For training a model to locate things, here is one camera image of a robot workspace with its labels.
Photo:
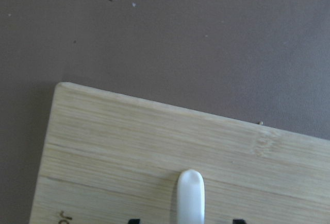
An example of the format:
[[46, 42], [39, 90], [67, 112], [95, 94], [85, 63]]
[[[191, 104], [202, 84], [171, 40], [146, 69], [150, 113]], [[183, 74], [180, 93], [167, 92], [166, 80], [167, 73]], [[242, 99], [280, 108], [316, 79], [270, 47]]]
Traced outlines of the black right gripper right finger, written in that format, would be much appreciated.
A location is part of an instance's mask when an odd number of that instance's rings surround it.
[[233, 219], [233, 224], [245, 224], [244, 219]]

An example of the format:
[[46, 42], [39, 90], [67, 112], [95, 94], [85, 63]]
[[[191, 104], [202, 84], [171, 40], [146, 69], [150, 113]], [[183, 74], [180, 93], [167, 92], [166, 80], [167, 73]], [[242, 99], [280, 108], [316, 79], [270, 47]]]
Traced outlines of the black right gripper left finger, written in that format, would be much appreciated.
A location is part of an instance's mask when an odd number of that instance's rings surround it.
[[130, 219], [128, 224], [141, 224], [141, 219]]

